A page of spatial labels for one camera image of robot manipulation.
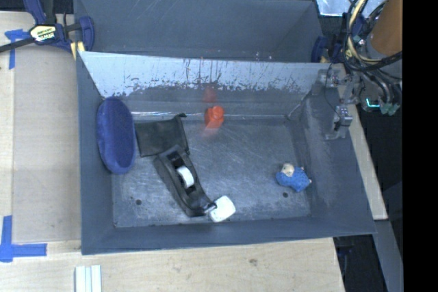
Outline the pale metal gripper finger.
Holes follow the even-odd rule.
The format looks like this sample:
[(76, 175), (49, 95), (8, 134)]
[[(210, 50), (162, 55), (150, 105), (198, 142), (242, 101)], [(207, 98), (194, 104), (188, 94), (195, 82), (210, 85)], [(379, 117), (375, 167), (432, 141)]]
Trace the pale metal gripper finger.
[(311, 94), (316, 96), (325, 89), (335, 89), (339, 86), (339, 70), (334, 68), (321, 69), (311, 86)]
[(344, 139), (346, 134), (350, 128), (353, 117), (350, 115), (348, 111), (348, 107), (346, 105), (338, 105), (335, 108), (333, 122), (328, 130), (325, 133), (326, 140), (336, 140), (339, 138)]

